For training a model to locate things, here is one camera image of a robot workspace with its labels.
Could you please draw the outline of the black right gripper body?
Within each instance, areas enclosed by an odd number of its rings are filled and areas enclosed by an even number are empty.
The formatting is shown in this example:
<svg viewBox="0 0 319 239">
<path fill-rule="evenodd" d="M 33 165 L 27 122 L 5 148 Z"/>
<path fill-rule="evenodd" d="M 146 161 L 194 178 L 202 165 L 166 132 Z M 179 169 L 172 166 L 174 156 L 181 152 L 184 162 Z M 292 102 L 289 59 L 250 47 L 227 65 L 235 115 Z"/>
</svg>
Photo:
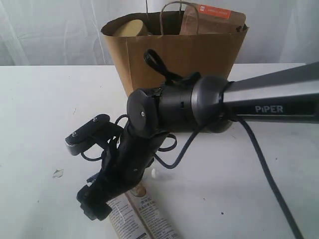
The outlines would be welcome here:
<svg viewBox="0 0 319 239">
<path fill-rule="evenodd" d="M 130 123 L 126 123 L 120 136 L 117 156 L 95 181 L 100 199 L 113 199 L 134 188 L 142 179 L 154 154 L 168 135 L 167 131 L 150 138 L 140 137 Z"/>
</svg>

